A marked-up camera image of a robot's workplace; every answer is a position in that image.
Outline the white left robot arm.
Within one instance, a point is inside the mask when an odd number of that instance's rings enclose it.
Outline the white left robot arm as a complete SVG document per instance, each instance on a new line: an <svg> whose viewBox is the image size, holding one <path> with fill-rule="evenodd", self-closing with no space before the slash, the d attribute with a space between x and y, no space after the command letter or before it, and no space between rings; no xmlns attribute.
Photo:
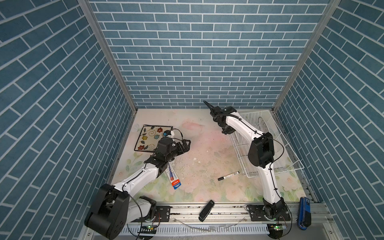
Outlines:
<svg viewBox="0 0 384 240"><path fill-rule="evenodd" d="M155 152L144 162L141 169L116 184L102 185L85 217L84 225L109 240L115 239L127 223L152 220L156 215L157 202L134 196L147 184L160 177L169 163L190 150L190 140L162 138Z"/></svg>

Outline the floral square plate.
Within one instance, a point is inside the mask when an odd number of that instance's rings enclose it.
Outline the floral square plate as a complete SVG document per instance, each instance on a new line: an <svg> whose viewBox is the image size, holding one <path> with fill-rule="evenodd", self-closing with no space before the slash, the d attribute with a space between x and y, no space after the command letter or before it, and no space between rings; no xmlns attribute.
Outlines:
<svg viewBox="0 0 384 240"><path fill-rule="evenodd" d="M165 136L165 131L172 130L172 126L143 125L134 151L153 153L157 148L159 140Z"/></svg>

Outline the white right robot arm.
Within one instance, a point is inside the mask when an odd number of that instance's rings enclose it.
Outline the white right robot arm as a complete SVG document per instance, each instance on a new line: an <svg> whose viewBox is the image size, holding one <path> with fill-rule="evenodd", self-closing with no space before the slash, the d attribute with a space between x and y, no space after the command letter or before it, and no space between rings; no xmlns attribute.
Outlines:
<svg viewBox="0 0 384 240"><path fill-rule="evenodd" d="M214 107L204 101L210 109L213 121L221 128L222 133L231 135L238 133L249 146L247 158L257 168L263 187L264 213L267 219L277 220L286 212L290 217L292 213L279 191L274 169L274 143L281 144L273 139L269 132L262 132L248 123L233 107Z"/></svg>

